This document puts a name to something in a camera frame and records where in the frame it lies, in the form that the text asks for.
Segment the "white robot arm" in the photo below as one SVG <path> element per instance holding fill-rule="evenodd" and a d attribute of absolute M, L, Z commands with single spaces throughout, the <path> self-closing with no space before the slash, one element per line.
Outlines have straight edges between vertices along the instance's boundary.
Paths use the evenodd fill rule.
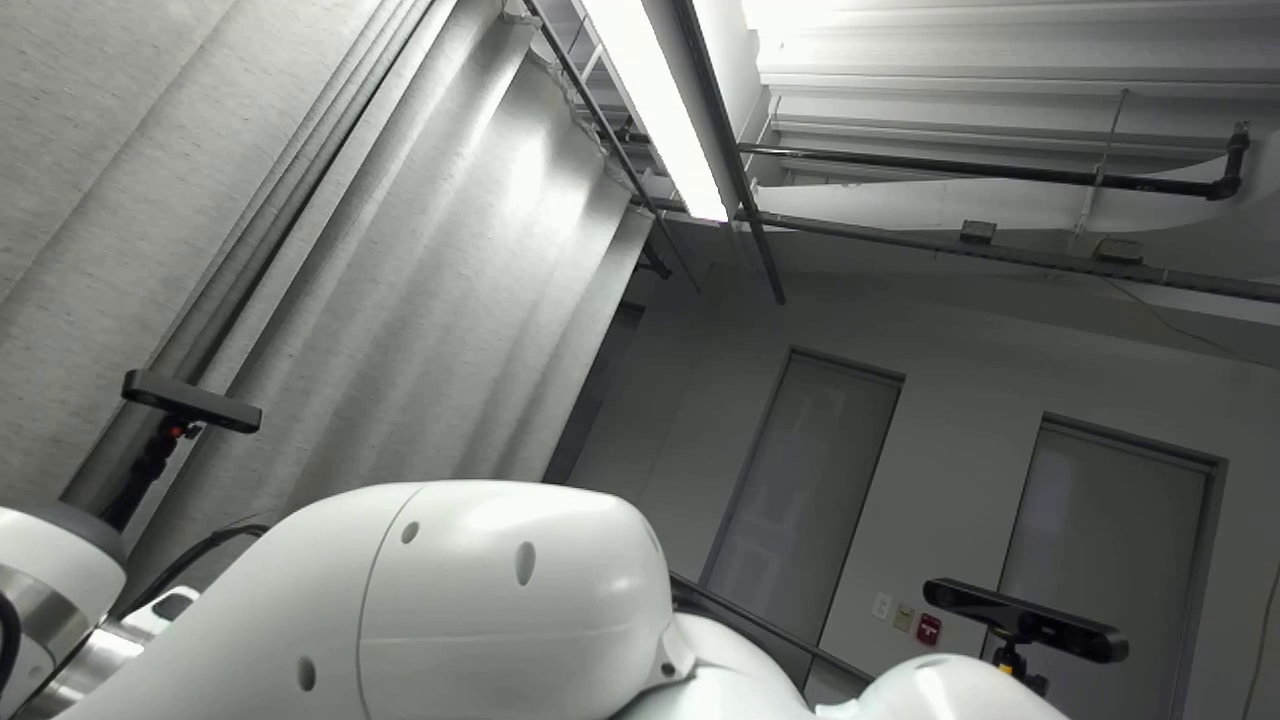
<path fill-rule="evenodd" d="M 955 652 L 812 702 L 674 603 L 644 511 L 557 483 L 340 492 L 143 608 L 104 522 L 3 506 L 0 574 L 3 720 L 1068 720 Z"/>

